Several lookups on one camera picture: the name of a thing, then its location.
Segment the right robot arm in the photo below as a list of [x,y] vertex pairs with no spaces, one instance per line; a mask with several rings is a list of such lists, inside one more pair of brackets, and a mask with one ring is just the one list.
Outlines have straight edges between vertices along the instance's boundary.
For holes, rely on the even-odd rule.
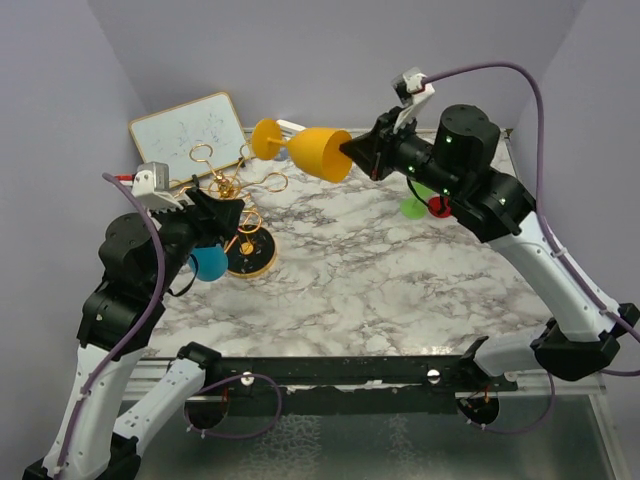
[[639,310],[606,294],[594,298],[592,280],[572,277],[569,255],[541,228],[534,197],[491,165],[499,127],[479,108],[457,104],[441,114],[429,143],[413,125],[395,131],[399,113],[393,108],[379,116],[341,152],[374,181],[398,172],[444,196],[458,223],[503,256],[552,314],[543,327],[477,339],[461,358],[461,383],[481,391],[512,371],[541,368],[567,381],[606,372]]

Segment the orange wine glass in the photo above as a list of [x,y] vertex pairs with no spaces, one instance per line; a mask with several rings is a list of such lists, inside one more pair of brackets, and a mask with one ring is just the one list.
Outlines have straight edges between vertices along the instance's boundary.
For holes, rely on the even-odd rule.
[[273,160],[281,149],[286,149],[299,170],[327,182],[339,183],[352,168],[352,160],[340,150],[351,139],[349,132],[328,127],[305,128],[286,139],[281,125],[265,118],[256,124],[250,146],[261,160]]

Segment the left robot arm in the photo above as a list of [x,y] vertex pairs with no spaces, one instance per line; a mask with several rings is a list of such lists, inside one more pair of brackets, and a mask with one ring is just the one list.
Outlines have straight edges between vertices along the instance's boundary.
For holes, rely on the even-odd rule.
[[82,307],[74,384],[49,452],[26,479],[132,479],[149,443],[190,395],[220,385],[214,354],[200,347],[166,379],[121,412],[131,374],[165,312],[163,296],[193,250],[231,240],[245,207],[188,190],[189,203],[160,211],[131,202],[111,222],[99,249],[101,283]]

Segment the green wine glass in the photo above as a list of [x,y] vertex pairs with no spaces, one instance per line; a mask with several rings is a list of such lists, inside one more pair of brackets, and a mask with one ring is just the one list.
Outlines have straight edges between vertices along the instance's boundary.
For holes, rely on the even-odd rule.
[[[427,200],[431,195],[431,190],[423,185],[412,182],[413,190],[422,200]],[[401,213],[410,220],[418,220],[427,214],[427,207],[413,193],[409,191],[411,196],[400,203]]]

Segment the red wine glass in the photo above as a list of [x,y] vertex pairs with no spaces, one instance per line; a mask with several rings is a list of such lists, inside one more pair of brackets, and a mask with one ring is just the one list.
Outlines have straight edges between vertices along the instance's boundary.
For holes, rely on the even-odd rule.
[[427,202],[429,213],[436,218],[447,218],[451,215],[449,199],[444,196],[434,196]]

